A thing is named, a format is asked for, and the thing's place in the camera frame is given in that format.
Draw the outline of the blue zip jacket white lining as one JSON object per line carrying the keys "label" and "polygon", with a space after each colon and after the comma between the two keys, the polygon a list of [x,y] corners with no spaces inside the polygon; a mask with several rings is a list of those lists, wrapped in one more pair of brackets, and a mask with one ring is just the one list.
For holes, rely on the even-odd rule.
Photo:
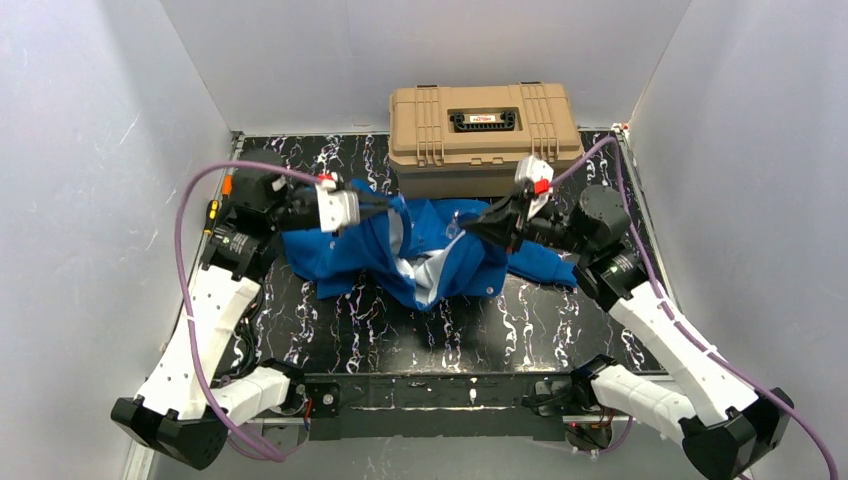
{"label": "blue zip jacket white lining", "polygon": [[540,284],[577,285],[573,263],[551,249],[526,241],[507,254],[462,230],[459,221],[481,214],[485,201],[402,196],[388,201],[388,211],[339,235],[319,228],[282,232],[289,265],[315,283],[318,298],[352,292],[362,272],[419,311],[455,296],[496,296],[509,274]]}

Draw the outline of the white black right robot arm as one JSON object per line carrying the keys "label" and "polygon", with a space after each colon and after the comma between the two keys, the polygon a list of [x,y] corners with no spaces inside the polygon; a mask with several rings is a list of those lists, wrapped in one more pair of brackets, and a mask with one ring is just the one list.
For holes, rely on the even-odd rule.
{"label": "white black right robot arm", "polygon": [[645,265],[622,238],[631,220],[619,193],[593,185],[567,216],[547,207],[525,183],[482,214],[464,216],[461,228],[508,253],[524,241],[577,256],[579,289],[630,330],[671,375],[672,391],[597,355],[542,395],[537,410],[608,407],[647,424],[679,444],[707,479],[736,479],[782,440],[788,415],[785,393],[758,393],[725,371],[680,330],[681,315],[655,292]]}

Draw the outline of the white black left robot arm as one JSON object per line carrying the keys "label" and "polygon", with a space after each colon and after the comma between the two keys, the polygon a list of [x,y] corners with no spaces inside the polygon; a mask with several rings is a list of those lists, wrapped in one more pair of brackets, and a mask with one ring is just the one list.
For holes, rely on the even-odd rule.
{"label": "white black left robot arm", "polygon": [[269,150],[217,163],[223,173],[209,202],[204,246],[195,270],[177,268],[183,306],[164,353],[137,393],[118,399],[112,420],[139,444],[194,469],[210,466],[245,424],[275,407],[309,402],[302,371],[265,360],[218,378],[217,367],[282,253],[289,231],[337,234],[389,208],[337,173],[311,175],[278,162]]}

